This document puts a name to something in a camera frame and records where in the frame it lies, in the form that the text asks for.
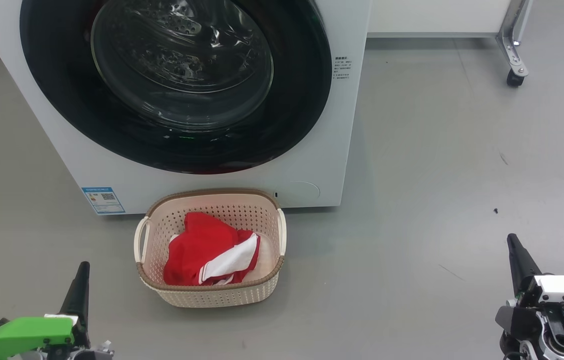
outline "washing machine door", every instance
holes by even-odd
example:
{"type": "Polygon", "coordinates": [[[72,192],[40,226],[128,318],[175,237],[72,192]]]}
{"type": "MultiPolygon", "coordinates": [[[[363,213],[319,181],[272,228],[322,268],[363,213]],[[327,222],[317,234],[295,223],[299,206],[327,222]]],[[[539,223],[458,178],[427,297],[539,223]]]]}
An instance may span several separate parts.
{"type": "Polygon", "coordinates": [[[295,146],[328,98],[310,0],[23,0],[28,66],[84,135],[179,173],[258,166],[295,146]]]}

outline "black cable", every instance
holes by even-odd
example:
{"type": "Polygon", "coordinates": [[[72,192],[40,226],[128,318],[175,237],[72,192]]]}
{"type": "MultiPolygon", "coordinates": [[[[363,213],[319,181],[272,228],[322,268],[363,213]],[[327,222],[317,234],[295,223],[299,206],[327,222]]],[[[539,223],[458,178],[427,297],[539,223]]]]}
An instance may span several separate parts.
{"type": "Polygon", "coordinates": [[[507,353],[506,355],[504,355],[504,358],[502,358],[502,360],[509,360],[509,356],[519,356],[520,358],[525,359],[526,353],[522,353],[522,352],[519,352],[519,351],[511,351],[510,353],[507,353]]]}

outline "white washing machine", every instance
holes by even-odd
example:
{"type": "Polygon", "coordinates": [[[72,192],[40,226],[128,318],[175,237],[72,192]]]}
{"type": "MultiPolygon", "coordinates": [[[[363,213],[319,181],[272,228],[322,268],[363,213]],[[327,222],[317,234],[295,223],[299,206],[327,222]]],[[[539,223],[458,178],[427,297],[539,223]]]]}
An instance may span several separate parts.
{"type": "Polygon", "coordinates": [[[0,57],[87,201],[340,204],[371,0],[0,0],[0,57]]]}

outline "floor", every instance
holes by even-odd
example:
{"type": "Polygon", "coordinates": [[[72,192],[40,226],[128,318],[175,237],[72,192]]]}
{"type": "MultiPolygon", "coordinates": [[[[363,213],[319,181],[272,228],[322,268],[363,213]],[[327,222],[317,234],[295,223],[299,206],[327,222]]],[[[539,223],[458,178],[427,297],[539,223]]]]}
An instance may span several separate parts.
{"type": "Polygon", "coordinates": [[[0,317],[57,312],[88,260],[117,360],[501,358],[506,235],[564,274],[564,1],[535,4],[518,89],[494,41],[370,40],[342,206],[290,210],[273,296],[229,309],[144,287],[140,217],[92,214],[0,63],[0,317]]]}

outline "blue and white sticker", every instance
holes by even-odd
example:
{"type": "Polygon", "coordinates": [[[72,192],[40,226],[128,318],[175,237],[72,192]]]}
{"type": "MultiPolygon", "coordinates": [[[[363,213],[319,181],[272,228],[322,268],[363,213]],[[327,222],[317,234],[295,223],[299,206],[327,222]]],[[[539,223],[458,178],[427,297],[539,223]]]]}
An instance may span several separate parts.
{"type": "Polygon", "coordinates": [[[98,214],[124,214],[126,212],[112,187],[83,187],[82,190],[98,214]]]}

